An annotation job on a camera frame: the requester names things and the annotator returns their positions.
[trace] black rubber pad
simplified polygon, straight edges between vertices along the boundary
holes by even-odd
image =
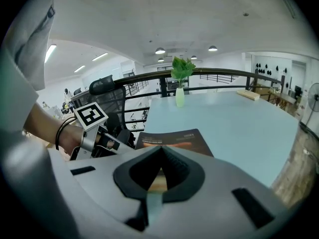
[[[93,166],[86,166],[86,167],[73,169],[73,170],[70,170],[70,171],[71,171],[71,173],[73,175],[79,175],[79,174],[91,172],[91,171],[94,171],[94,170],[95,170],[95,168]]]
[[[254,198],[254,196],[245,188],[235,189],[233,195],[245,210],[256,228],[261,228],[274,219],[267,210]]]

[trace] ceiling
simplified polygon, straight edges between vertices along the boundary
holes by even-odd
[[[157,63],[158,47],[167,51],[161,55],[165,62],[235,51],[319,54],[292,0],[54,0],[54,6],[50,38],[77,44],[65,42],[64,52],[55,51],[46,65],[48,76],[73,73],[105,50],[143,65]],[[208,52],[210,45],[218,51]]]
[[[44,64],[46,82],[70,76],[80,76],[95,65],[108,61],[116,56],[116,54],[110,53],[107,50],[83,43],[50,39],[48,47],[50,47],[51,44],[56,44],[56,48]],[[109,54],[96,61],[92,61],[92,59],[106,52]],[[82,65],[85,65],[85,67],[74,73],[74,71]]]

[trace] human arm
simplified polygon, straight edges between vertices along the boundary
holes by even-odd
[[[31,134],[55,144],[55,136],[63,121],[48,115],[41,106],[36,103],[24,124],[24,129]],[[73,149],[81,144],[83,128],[67,125],[61,132],[59,145],[71,155]],[[97,135],[95,142],[98,143],[100,135]],[[113,142],[107,143],[108,147],[113,146]]]

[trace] book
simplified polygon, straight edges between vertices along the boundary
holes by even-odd
[[[172,146],[191,150],[198,154],[213,156],[203,136],[198,129],[177,131],[171,133],[145,133],[141,132],[135,149],[150,146]],[[167,190],[165,175],[162,169],[149,188],[149,192],[163,193]]]

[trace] light blue table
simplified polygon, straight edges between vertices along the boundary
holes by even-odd
[[[199,129],[216,158],[228,161],[270,187],[292,149],[298,121],[265,100],[236,92],[153,99],[145,132]]]

